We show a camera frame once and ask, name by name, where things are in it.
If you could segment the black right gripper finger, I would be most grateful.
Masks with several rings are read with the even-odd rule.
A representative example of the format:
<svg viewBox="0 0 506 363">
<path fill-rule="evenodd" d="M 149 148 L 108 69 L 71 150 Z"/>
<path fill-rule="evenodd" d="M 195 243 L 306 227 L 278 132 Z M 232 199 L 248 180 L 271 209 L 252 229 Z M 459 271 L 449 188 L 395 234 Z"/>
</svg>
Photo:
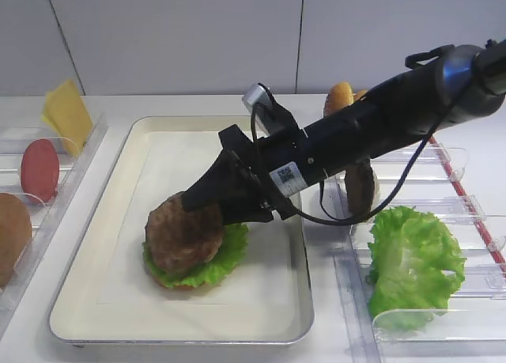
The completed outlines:
<svg viewBox="0 0 506 363">
<path fill-rule="evenodd" d="M 224 225 L 247 222 L 268 223 L 274 219 L 272 208 L 262 195 L 245 193 L 221 200 Z"/>
</svg>

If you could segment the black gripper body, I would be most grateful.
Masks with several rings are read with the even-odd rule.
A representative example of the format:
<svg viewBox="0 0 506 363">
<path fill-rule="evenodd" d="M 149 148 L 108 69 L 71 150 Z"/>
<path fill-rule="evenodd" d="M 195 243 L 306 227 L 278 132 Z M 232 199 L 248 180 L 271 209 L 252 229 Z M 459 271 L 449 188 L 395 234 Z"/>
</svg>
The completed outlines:
<svg viewBox="0 0 506 363">
<path fill-rule="evenodd" d="M 296 208 L 289 197 L 283 195 L 270 174 L 263 167 L 258 145 L 249 140 L 243 131 L 233 124 L 218 133 L 222 149 L 233 153 L 247 171 L 247 180 L 253 194 L 262 195 L 281 219 L 286 220 L 298 215 L 315 223 L 327 223 L 327 219 L 318 218 Z"/>
</svg>

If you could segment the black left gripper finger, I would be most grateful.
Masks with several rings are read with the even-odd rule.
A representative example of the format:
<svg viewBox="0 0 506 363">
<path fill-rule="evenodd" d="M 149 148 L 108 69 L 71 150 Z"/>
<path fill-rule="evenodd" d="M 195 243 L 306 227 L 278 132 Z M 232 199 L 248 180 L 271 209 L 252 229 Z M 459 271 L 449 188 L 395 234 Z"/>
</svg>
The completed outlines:
<svg viewBox="0 0 506 363">
<path fill-rule="evenodd" d="M 253 203 L 253 193 L 247 180 L 247 171 L 229 151 L 222 150 L 210 168 L 189 187 L 182 196 L 186 211 L 218 204 L 223 212 L 246 209 Z"/>
</svg>

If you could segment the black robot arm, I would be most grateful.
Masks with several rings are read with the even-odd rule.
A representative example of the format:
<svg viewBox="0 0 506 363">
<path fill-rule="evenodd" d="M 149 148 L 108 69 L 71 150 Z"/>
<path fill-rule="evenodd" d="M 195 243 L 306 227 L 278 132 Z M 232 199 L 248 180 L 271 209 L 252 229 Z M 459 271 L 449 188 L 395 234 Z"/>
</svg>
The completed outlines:
<svg viewBox="0 0 506 363">
<path fill-rule="evenodd" d="M 291 197 L 347 166 L 424 144 L 436 131 L 486 117 L 505 98 L 505 45 L 446 45 L 406 58 L 406 71 L 339 112 L 299 127 L 269 89 L 254 84 L 243 102 L 250 139 L 236 125 L 219 133 L 222 150 L 182 196 L 186 211 L 221 209 L 225 224 L 297 214 Z"/>
</svg>

